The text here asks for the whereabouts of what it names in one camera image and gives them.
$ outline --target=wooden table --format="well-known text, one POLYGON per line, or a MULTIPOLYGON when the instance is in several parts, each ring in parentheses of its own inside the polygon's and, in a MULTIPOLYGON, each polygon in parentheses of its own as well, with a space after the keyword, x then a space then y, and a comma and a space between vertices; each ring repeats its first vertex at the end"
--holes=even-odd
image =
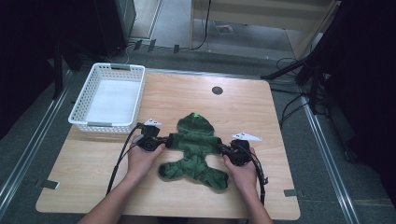
MULTIPOLYGON (((146 87, 138 121, 153 118, 163 123, 159 136, 177 132, 177 122, 198 112, 214 126, 215 136, 230 143, 231 134, 246 132, 262 137, 250 142, 268 176, 265 206, 274 219, 297 219, 300 209, 294 189, 282 136, 279 130, 269 84, 213 76, 187 76, 160 72, 146 73, 146 87), (212 88, 220 86, 223 94, 212 88)), ((83 133, 72 127, 49 180, 60 182, 57 189, 43 189, 36 209, 43 213, 88 213, 106 194, 113 167, 126 134, 83 133)), ((146 178, 134 191, 124 214, 158 217, 247 217, 233 180, 225 191, 216 191, 184 177, 163 181, 157 174, 161 163, 177 161, 181 151, 165 150, 154 162, 146 178)), ((209 166, 228 172, 220 155, 206 158, 209 166)), ((126 173, 124 160, 116 176, 116 186, 126 173)))
MULTIPOLYGON (((296 59, 301 59, 318 33, 332 21, 335 0, 212 0, 210 21, 275 27, 286 30, 296 59)), ((191 1, 190 48, 194 19, 206 20, 209 0, 191 1)))

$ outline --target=person's arm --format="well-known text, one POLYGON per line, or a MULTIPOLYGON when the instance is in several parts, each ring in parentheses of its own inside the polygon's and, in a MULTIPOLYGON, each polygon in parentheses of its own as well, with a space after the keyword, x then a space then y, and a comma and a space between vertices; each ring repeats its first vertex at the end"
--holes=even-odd
POLYGON ((147 174, 164 147, 161 144, 153 152, 144 151, 138 146, 133 147, 128 152, 128 171, 125 177, 79 223, 117 223, 132 191, 147 174))
POLYGON ((248 162, 243 166, 235 166, 230 159, 224 155, 224 164, 230 170, 233 176, 233 182, 236 188, 240 191, 245 205, 247 206, 247 214, 250 224, 271 224, 272 219, 267 213, 267 210, 262 205, 259 195, 256 190, 257 173, 253 161, 248 162))

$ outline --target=forearm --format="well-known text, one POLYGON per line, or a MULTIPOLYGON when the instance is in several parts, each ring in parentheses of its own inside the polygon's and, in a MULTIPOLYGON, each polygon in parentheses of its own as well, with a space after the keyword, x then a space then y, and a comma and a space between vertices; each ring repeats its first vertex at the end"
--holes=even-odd
POLYGON ((138 180, 124 177, 79 223, 117 223, 138 180))
POLYGON ((271 224, 272 219, 257 195, 255 189, 242 191, 242 197, 247 207, 247 214, 250 224, 271 224))

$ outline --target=human hand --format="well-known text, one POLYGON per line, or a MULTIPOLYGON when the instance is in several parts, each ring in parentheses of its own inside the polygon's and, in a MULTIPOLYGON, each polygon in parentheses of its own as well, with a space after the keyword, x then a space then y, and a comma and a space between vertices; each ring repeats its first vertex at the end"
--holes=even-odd
MULTIPOLYGON (((256 154, 254 148, 250 148, 250 152, 256 154)), ((241 193, 256 192, 257 173, 253 161, 243 166, 235 166, 231 163, 227 155, 223 156, 225 166, 230 170, 233 182, 241 193)))
POLYGON ((154 151, 147 152, 140 146, 133 146, 128 152, 127 178, 140 180, 145 176, 155 159, 163 153, 165 144, 160 144, 154 151))

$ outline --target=white plastic basket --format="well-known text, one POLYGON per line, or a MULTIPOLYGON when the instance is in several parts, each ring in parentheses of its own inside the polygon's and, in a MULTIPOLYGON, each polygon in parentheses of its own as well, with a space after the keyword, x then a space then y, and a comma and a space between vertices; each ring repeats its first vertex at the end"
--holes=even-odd
POLYGON ((144 85, 144 66, 96 63, 68 120, 83 132, 129 133, 136 125, 144 85))

